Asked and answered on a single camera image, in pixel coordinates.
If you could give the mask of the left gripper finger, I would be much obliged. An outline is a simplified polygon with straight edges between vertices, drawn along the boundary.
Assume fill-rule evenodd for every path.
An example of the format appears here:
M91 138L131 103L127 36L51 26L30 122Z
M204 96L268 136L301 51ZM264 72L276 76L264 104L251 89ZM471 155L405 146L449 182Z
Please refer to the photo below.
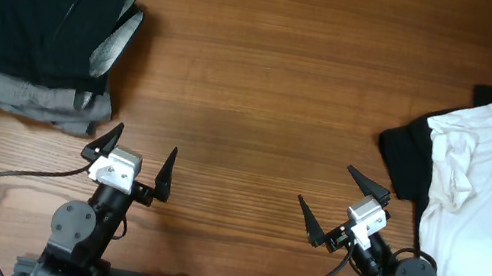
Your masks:
M170 152L169 157L167 157L162 168L159 170L159 173L156 175L156 179L154 179L154 198L158 201L166 202L170 197L172 175L177 152L178 148L175 147L172 152Z
M95 162L101 156L107 157L117 146L120 136L122 136L124 125L123 122L119 123L108 133L85 145L81 151L81 157L91 162Z

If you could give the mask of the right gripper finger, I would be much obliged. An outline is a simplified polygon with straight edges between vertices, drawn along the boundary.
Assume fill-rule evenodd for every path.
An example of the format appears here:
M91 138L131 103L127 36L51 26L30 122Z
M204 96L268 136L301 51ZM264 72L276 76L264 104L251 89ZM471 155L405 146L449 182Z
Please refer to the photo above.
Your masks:
M317 218L312 213L311 208L308 206L302 194L299 194L297 199L299 200L299 205L304 217L305 230L307 235L307 240L314 248L320 246L325 241L325 233L321 228L321 225L317 221Z
M391 192L387 188L367 178L367 176L363 175L353 165L349 165L347 170L365 196L373 196L382 207L387 207L391 200Z

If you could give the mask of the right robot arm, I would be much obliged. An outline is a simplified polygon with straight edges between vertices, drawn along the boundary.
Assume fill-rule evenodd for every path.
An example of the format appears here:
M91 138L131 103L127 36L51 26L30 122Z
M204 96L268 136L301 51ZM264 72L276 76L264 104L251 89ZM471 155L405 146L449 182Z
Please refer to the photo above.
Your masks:
M354 166L347 169L364 197L347 207L347 221L330 232L323 231L304 197L297 197L308 243L314 248L325 246L331 253L346 251L340 264L324 276L335 276L345 266L353 267L358 276L438 276L436 261L429 254L412 248L391 250L381 235L390 217L391 193Z

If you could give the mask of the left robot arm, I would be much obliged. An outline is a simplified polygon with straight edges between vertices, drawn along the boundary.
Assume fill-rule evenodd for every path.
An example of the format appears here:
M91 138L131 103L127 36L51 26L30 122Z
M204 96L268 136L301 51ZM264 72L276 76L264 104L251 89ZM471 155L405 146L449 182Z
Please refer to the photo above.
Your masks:
M102 258L108 244L127 227L127 211L134 203L148 207L170 197L177 149L172 150L153 186L137 180L143 158L118 144L124 125L85 145L87 176L97 184L86 202L70 201L52 216L51 233L31 270L15 276L109 276L110 264Z

